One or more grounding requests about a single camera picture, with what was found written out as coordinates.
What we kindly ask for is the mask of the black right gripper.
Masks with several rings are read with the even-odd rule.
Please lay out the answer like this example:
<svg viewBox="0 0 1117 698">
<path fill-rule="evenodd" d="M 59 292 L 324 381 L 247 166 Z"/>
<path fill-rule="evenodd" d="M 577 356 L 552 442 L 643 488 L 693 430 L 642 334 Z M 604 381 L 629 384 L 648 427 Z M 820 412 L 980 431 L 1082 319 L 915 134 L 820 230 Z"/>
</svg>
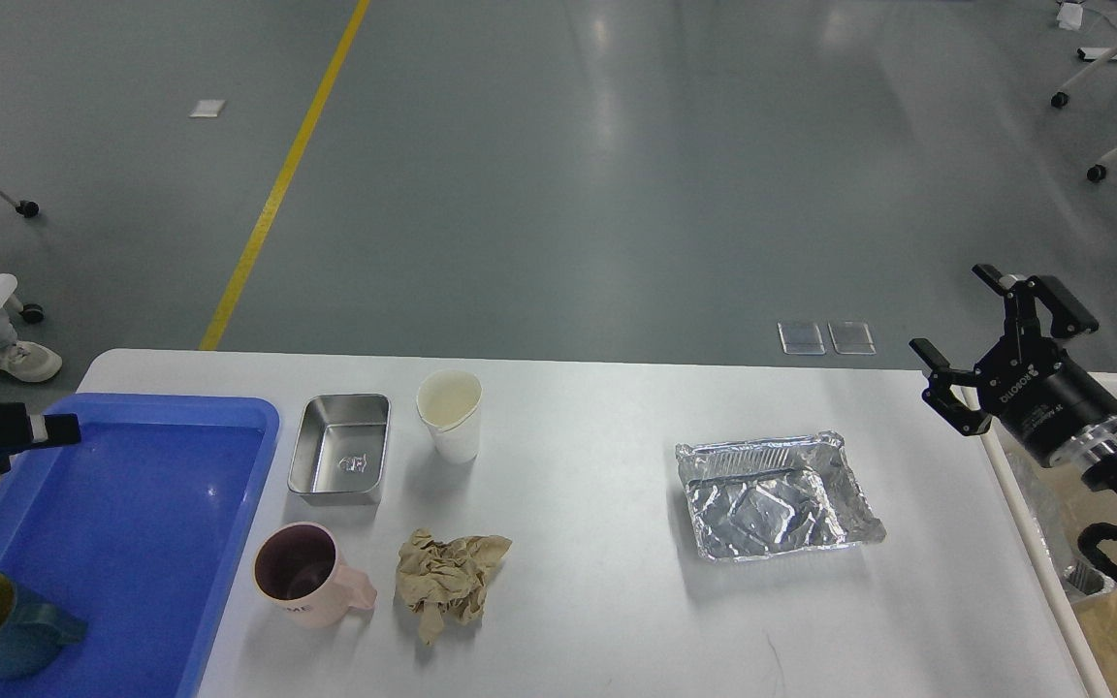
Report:
<svg viewBox="0 0 1117 698">
<path fill-rule="evenodd" d="M 1099 319 L 1054 275 L 1023 277 L 989 264 L 973 274 L 1005 304 L 1003 335 L 973 371 L 949 366 L 927 337 L 910 340 L 928 370 L 922 401 L 965 436 L 987 432 L 997 417 L 1042 467 L 1063 462 L 1061 451 L 1094 428 L 1116 433 L 1117 398 L 1065 352 L 1069 340 L 1100 329 Z M 962 401 L 956 386 L 976 388 L 984 411 Z"/>
</svg>

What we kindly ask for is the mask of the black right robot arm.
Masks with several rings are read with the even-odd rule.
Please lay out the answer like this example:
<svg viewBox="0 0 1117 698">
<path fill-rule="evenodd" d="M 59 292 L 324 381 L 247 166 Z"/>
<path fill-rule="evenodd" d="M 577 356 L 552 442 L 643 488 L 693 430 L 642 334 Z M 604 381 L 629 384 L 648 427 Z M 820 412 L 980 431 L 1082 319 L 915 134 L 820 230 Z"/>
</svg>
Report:
<svg viewBox="0 0 1117 698">
<path fill-rule="evenodd" d="M 911 350 L 928 370 L 923 402 L 961 434 L 997 423 L 1042 467 L 1071 463 L 1094 493 L 1117 496 L 1117 398 L 1069 356 L 1068 340 L 1099 323 L 1054 275 L 973 272 L 1005 305 L 1002 336 L 971 369 L 954 369 L 930 340 Z M 1117 584 L 1117 524 L 1092 523 L 1077 549 Z"/>
</svg>

